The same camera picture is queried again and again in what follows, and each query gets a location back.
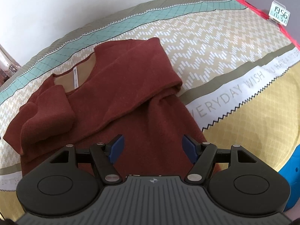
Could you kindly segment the maroon long sleeve sweater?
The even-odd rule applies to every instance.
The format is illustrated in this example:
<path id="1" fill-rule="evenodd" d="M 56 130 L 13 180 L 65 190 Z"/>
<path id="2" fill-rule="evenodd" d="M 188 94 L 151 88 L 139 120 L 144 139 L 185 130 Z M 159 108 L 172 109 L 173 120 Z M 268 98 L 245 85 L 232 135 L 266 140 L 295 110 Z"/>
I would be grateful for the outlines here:
<path id="1" fill-rule="evenodd" d="M 115 163 L 130 174 L 178 175 L 192 167 L 183 151 L 183 135 L 205 137 L 177 97 L 182 81 L 160 40 L 109 41 L 95 47 L 77 67 L 87 79 L 73 90 L 73 71 L 51 75 L 20 107 L 3 139 L 20 155 L 24 174 L 62 147 L 88 148 L 124 137 Z"/>

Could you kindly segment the blue plastic object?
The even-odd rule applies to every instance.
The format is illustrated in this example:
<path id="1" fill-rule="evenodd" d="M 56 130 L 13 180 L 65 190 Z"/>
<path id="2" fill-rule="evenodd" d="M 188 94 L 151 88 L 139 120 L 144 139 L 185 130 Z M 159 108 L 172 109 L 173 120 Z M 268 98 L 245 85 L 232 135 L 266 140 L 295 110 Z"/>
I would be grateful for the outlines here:
<path id="1" fill-rule="evenodd" d="M 290 197 L 286 204 L 285 211 L 291 209 L 299 200 L 299 149 L 300 146 L 298 145 L 291 158 L 279 171 L 279 174 L 287 180 L 291 189 Z"/>

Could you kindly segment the patterned bed sheet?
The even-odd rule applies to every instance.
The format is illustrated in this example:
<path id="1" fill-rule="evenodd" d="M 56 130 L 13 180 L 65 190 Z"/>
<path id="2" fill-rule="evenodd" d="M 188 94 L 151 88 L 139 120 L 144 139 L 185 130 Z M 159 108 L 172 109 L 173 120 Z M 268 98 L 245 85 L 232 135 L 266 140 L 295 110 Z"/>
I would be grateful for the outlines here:
<path id="1" fill-rule="evenodd" d="M 56 40 L 1 87 L 1 133 L 52 74 L 106 41 L 157 37 L 206 139 L 242 144 L 278 172 L 299 145 L 299 46 L 245 0 L 154 0 Z"/>

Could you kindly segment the white digital clock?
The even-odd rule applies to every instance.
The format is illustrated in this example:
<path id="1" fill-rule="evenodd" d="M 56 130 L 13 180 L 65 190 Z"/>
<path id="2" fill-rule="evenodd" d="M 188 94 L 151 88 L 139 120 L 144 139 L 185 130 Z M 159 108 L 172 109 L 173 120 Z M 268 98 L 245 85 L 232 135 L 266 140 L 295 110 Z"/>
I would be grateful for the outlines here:
<path id="1" fill-rule="evenodd" d="M 287 26 L 290 18 L 290 12 L 284 5 L 277 1 L 272 1 L 268 15 L 271 20 L 282 26 Z"/>

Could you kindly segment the pink lace curtain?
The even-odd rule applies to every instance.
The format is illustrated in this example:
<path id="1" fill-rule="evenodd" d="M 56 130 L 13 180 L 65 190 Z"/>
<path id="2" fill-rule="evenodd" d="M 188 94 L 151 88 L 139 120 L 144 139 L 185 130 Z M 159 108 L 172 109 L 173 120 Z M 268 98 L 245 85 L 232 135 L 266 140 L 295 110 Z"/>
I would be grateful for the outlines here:
<path id="1" fill-rule="evenodd" d="M 20 68 L 20 64 L 1 46 L 1 86 Z"/>

